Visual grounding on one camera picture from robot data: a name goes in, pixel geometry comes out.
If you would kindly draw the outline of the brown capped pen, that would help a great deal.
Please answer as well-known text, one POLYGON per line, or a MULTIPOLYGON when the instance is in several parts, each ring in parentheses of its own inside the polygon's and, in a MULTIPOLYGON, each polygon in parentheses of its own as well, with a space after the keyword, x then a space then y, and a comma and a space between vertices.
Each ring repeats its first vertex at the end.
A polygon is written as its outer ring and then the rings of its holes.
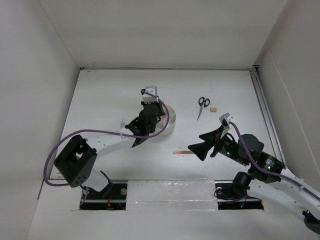
POLYGON ((177 151, 173 151, 173 154, 174 155, 192 155, 194 153, 189 150, 177 150, 177 151))

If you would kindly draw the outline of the small yellow eraser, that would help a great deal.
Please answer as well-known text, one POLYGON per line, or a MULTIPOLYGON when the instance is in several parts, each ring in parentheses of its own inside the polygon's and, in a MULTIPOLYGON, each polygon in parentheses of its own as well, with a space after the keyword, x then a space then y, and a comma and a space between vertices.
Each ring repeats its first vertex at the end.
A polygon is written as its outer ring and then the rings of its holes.
POLYGON ((216 113, 216 112, 217 112, 217 109, 216 109, 215 107, 211 107, 211 108, 210 108, 210 111, 211 111, 212 113, 216 113))

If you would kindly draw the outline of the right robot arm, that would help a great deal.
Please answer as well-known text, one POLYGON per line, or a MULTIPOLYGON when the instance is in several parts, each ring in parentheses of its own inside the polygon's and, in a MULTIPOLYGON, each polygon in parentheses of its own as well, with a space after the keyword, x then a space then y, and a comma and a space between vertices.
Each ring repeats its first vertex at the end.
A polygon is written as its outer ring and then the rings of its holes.
POLYGON ((216 184, 214 196, 222 204, 244 205, 248 199, 269 199, 291 211, 312 232, 320 232, 320 193, 294 176, 283 162, 263 151, 264 144, 252 134, 238 134, 238 140, 225 126, 201 134, 200 143, 188 145, 201 161, 221 154, 249 167, 232 182, 216 184))

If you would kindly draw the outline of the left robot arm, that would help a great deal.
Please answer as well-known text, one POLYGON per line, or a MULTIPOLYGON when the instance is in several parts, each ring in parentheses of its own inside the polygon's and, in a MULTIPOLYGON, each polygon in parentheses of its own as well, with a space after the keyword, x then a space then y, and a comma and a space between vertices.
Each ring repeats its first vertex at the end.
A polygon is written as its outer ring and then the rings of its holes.
POLYGON ((104 199, 112 193, 113 183, 103 172, 94 168, 98 158, 113 152, 137 147, 154 136, 157 123, 168 112, 161 100, 142 102, 138 117, 118 132, 83 138, 73 136, 54 160, 54 166, 72 188, 82 187, 88 193, 104 199))

